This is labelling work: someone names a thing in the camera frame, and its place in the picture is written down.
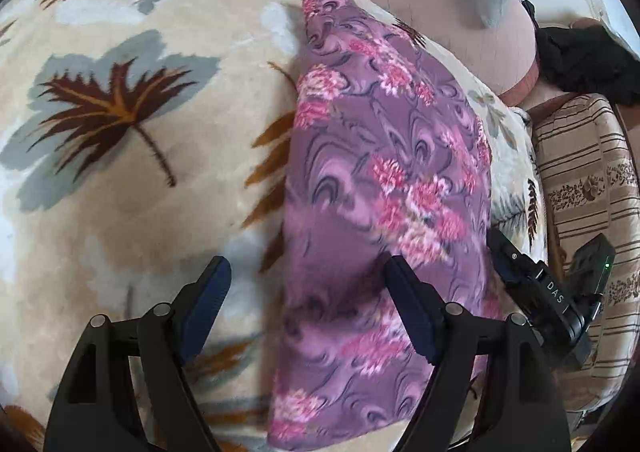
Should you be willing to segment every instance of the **striped upholstery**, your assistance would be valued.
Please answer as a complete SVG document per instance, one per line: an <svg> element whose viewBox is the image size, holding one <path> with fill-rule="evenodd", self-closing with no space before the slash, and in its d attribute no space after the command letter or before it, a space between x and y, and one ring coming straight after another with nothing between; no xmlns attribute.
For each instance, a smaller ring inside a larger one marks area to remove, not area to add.
<svg viewBox="0 0 640 452"><path fill-rule="evenodd" d="M538 165L554 212L564 270L603 232L616 247L605 307L590 328L596 352L563 375L567 410L593 410L620 388L640 329L640 196L625 135L607 100L583 95L536 129Z"/></svg>

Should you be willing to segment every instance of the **folded purple cloth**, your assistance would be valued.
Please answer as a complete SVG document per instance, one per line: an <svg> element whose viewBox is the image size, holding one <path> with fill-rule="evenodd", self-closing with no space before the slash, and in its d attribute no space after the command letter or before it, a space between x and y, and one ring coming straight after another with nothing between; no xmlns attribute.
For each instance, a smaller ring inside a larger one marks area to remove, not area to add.
<svg viewBox="0 0 640 452"><path fill-rule="evenodd" d="M313 450L410 418L432 367L384 289L403 254L446 301L485 299L490 150L451 73L352 0L303 0L270 444Z"/></svg>

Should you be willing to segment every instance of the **silver screw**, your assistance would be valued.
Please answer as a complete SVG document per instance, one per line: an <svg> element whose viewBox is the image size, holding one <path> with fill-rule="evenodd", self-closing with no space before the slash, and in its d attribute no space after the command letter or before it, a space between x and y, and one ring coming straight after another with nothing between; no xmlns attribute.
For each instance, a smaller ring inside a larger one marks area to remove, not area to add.
<svg viewBox="0 0 640 452"><path fill-rule="evenodd" d="M169 311L171 311L171 306L166 302L162 302L162 304L157 304L154 307L154 315L156 315L157 317L163 317L164 315L168 314Z"/></svg>
<svg viewBox="0 0 640 452"><path fill-rule="evenodd" d="M511 313L510 318L516 326L524 326L527 323L527 318L522 313Z"/></svg>
<svg viewBox="0 0 640 452"><path fill-rule="evenodd" d="M449 313L450 315L460 315L462 313L462 306L460 304L458 304L457 302L449 302L444 309L447 310L447 313Z"/></svg>
<svg viewBox="0 0 640 452"><path fill-rule="evenodd" d="M89 324L91 324L91 327L100 327L106 321L107 317L105 317L104 315L96 315L89 321Z"/></svg>

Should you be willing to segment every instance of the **blue gripper pad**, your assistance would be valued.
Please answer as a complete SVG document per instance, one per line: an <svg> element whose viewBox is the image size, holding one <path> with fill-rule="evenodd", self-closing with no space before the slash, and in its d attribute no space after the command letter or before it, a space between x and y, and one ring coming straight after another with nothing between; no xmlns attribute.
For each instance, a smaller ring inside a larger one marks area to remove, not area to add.
<svg viewBox="0 0 640 452"><path fill-rule="evenodd" d="M224 257L214 257L198 281L183 288L196 288L195 292L189 292L195 293L196 298L179 330L178 354L183 365L200 354L230 286L229 261Z"/></svg>
<svg viewBox="0 0 640 452"><path fill-rule="evenodd" d="M383 275L415 352L437 365L444 338L443 300L431 284L420 282L404 257L391 257Z"/></svg>

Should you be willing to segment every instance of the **black cloth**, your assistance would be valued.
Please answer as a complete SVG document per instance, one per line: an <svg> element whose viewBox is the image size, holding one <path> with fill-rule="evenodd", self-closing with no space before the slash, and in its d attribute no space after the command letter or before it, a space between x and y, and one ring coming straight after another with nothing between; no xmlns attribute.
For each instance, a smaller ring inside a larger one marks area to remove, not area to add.
<svg viewBox="0 0 640 452"><path fill-rule="evenodd" d="M522 5L536 27L540 73L565 92L600 93L612 104L640 104L640 61L604 26L540 28L533 5Z"/></svg>

